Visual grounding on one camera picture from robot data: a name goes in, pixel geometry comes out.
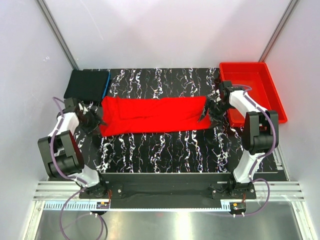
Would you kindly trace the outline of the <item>red t shirt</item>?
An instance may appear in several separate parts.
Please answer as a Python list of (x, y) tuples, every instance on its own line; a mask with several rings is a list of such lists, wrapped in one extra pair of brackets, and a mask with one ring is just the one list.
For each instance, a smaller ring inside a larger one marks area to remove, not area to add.
[(169, 133), (208, 129), (209, 116), (199, 120), (206, 98), (130, 99), (107, 96), (102, 101), (103, 137), (131, 133)]

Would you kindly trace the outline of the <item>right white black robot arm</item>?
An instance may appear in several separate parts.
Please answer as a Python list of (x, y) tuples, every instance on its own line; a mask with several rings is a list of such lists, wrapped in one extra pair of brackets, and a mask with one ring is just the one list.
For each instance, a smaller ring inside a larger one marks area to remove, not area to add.
[(199, 121), (209, 117), (210, 127), (223, 124), (225, 112), (236, 109), (244, 117), (242, 147), (237, 167), (233, 170), (220, 194), (239, 198), (253, 190), (253, 176), (260, 162), (273, 153), (279, 144), (279, 115), (258, 104), (248, 92), (251, 87), (223, 81), (218, 86), (218, 96), (206, 97)]

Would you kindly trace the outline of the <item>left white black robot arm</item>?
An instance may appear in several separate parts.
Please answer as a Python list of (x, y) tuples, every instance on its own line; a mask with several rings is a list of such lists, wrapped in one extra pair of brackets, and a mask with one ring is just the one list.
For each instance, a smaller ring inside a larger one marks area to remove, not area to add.
[(48, 136), (40, 138), (37, 145), (47, 175), (75, 182), (84, 192), (96, 198), (108, 193), (102, 175), (85, 164), (84, 157), (75, 141), (74, 133), (80, 128), (87, 136), (101, 134), (100, 126), (107, 124), (93, 110), (76, 98), (67, 98), (64, 109), (58, 105), (57, 123)]

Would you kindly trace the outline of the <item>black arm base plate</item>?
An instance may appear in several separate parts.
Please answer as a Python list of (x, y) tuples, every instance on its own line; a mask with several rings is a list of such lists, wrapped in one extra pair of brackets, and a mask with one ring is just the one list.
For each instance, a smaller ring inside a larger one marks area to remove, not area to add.
[(253, 183), (231, 173), (104, 173), (112, 209), (176, 210), (219, 208), (220, 200), (255, 200)]

